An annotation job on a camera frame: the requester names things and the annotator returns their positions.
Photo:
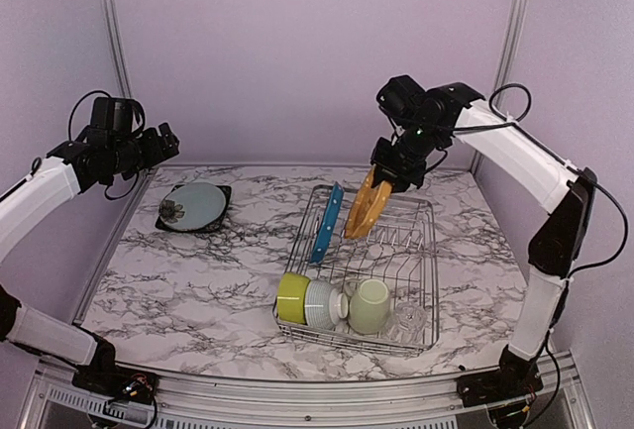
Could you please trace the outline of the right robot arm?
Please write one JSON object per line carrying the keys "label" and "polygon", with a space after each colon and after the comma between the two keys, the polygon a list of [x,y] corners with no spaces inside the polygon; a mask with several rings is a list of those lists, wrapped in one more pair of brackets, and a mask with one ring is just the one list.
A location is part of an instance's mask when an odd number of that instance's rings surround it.
{"label": "right robot arm", "polygon": [[396,139],[378,140],[370,159],[373,185],[388,182],[395,192],[421,186],[428,156],[460,140],[514,178],[546,212],[528,245],[527,293],[497,369],[462,376],[457,383],[469,404],[541,389],[536,361],[566,305],[592,208],[593,172],[557,157],[518,119],[502,114],[462,82],[424,89],[408,75],[395,76],[377,93],[376,102],[403,131]]}

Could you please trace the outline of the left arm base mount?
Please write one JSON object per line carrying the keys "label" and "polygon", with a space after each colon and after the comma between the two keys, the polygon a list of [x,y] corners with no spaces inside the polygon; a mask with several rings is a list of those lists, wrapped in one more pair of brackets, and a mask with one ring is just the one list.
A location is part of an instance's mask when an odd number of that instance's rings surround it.
{"label": "left arm base mount", "polygon": [[116,367],[112,372],[98,372],[81,367],[72,378],[72,385],[107,396],[114,402],[129,401],[151,405],[155,400],[157,374]]}

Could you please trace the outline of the yellow dotted plate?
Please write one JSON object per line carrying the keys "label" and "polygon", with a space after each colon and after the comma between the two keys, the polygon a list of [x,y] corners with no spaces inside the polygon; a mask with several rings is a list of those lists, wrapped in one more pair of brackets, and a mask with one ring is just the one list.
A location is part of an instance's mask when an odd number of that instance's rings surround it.
{"label": "yellow dotted plate", "polygon": [[372,186],[375,175],[373,166],[356,194],[346,221],[344,237],[360,239],[366,237],[376,224],[392,192],[392,184],[381,181]]}

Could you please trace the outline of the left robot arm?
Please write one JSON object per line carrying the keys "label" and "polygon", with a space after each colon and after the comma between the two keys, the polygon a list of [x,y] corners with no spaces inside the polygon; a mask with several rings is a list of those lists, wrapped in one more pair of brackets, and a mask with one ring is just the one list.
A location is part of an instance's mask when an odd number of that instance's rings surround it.
{"label": "left robot arm", "polygon": [[[76,218],[59,224],[58,210],[97,183],[109,184],[115,176],[130,178],[179,153],[179,139],[169,124],[144,130],[138,137],[119,137],[106,144],[65,141],[1,197],[1,258],[10,256],[22,241],[33,243],[46,234],[55,245],[78,249],[75,239],[87,227]],[[90,332],[27,304],[1,290],[1,340],[28,351],[50,355],[73,366],[86,367],[85,375],[105,394],[125,385],[125,373],[108,358],[108,343]]]}

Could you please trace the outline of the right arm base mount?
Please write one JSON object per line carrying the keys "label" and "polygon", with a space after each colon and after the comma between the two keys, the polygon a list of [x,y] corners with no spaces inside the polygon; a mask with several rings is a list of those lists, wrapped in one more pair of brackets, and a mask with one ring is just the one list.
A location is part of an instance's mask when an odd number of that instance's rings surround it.
{"label": "right arm base mount", "polygon": [[472,375],[461,375],[457,379],[457,393],[464,407],[492,404],[507,399],[537,393],[544,387],[535,369],[526,377],[516,373],[495,369]]}

